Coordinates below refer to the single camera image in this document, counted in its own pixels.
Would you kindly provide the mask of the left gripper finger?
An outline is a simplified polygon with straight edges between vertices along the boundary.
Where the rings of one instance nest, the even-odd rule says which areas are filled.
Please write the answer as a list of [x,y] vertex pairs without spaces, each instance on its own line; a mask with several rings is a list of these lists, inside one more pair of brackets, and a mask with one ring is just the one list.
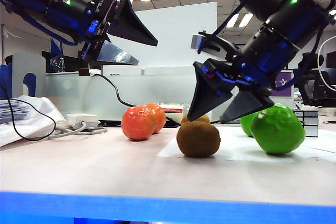
[[157,46],[158,40],[138,18],[130,0],[113,1],[108,13],[110,23],[108,34],[149,46]]
[[131,54],[105,40],[97,56],[98,62],[137,66],[139,61]]

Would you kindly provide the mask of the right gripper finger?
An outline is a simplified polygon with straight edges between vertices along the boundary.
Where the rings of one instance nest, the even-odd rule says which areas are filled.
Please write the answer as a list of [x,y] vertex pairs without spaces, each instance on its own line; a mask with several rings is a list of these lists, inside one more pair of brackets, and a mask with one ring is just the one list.
[[230,66],[223,62],[195,62],[196,87],[187,115],[194,121],[229,100],[233,95]]
[[269,89],[255,91],[240,90],[220,117],[220,122],[225,124],[273,106],[274,102],[269,98],[270,95],[271,92]]

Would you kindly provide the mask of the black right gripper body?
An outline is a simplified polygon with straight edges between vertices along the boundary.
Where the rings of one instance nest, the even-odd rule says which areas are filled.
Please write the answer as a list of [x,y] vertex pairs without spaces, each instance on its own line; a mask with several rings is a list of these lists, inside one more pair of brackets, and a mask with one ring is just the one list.
[[204,63],[194,62],[196,73],[196,88],[194,95],[213,94],[216,96],[231,96],[232,89],[238,87],[243,91],[256,92],[263,96],[270,96],[269,88],[263,87],[256,78],[242,73],[236,68],[222,61],[207,59]]

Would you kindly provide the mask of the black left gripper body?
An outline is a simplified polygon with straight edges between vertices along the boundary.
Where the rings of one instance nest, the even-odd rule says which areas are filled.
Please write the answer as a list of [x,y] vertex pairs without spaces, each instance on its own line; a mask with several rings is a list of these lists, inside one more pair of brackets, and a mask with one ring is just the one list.
[[112,45],[107,32],[113,16],[118,13],[120,1],[97,1],[96,11],[87,30],[86,42],[81,51],[82,59],[102,59],[102,50]]

